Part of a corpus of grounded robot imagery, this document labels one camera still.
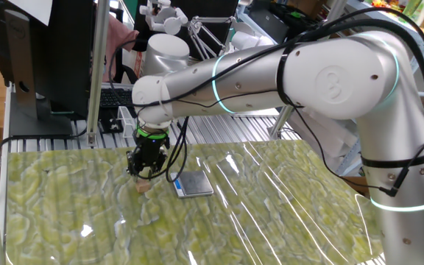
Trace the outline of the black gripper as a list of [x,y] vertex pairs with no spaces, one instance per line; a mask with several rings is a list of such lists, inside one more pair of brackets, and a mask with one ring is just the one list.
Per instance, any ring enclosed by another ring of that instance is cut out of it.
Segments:
[[167,134],[138,135],[135,142],[137,147],[134,150],[126,151],[126,172],[135,180],[139,178],[138,166],[149,166],[149,176],[159,173],[167,158],[163,149],[170,147]]

